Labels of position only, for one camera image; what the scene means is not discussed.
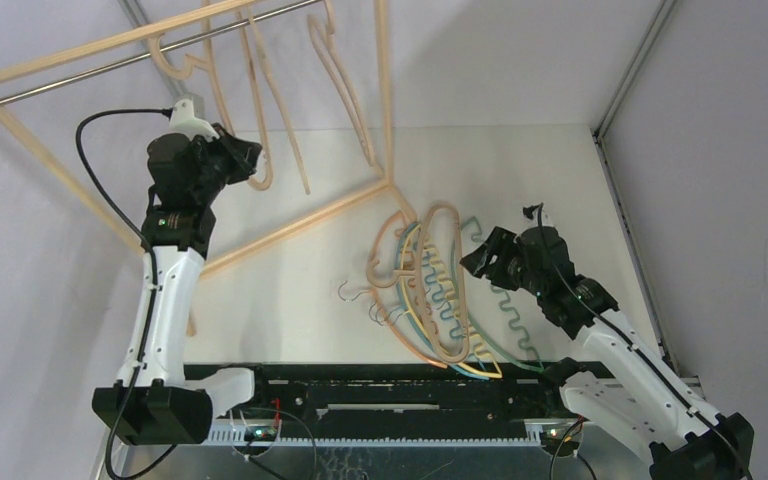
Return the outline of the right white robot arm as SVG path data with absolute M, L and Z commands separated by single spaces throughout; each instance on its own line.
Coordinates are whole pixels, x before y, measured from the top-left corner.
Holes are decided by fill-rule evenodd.
M 617 300 L 576 271 L 554 226 L 520 234 L 496 227 L 459 263 L 496 287 L 531 293 L 545 318 L 623 388 L 608 392 L 583 364 L 564 358 L 538 388 L 544 412 L 592 421 L 647 464 L 653 479 L 751 478 L 751 424 L 722 414 L 640 339 Z

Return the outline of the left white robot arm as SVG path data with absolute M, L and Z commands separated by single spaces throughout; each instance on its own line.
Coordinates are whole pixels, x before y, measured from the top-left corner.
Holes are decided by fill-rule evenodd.
M 147 147 L 153 183 L 140 233 L 143 291 L 125 361 L 113 385 L 94 390 L 92 410 L 125 444 L 200 444 L 220 415 L 217 387 L 235 389 L 250 417 L 271 407 L 271 388 L 234 369 L 187 381 L 184 343 L 192 299 L 216 223 L 211 205 L 228 185 L 253 175 L 262 147 L 219 123 L 196 133 L 177 127 Z

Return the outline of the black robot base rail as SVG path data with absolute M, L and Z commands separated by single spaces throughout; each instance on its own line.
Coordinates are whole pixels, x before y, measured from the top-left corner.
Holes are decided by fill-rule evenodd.
M 234 426 L 280 420 L 283 437 L 336 443 L 501 443 L 529 424 L 578 415 L 536 373 L 503 367 L 475 379 L 429 364 L 253 364 L 254 396 L 225 414 Z

